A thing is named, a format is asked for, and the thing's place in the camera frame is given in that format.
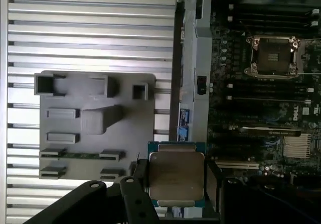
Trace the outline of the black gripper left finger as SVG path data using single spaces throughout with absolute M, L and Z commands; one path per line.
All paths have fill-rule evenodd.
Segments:
M 27 223 L 158 223 L 157 212 L 145 191 L 148 164 L 147 159 L 139 159 L 134 175 L 110 187 L 102 181 L 87 181 Z

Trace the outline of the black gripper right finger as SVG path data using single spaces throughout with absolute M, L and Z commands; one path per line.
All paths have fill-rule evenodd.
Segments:
M 320 193 L 278 178 L 254 176 L 247 183 L 206 163 L 206 193 L 220 223 L 320 223 Z

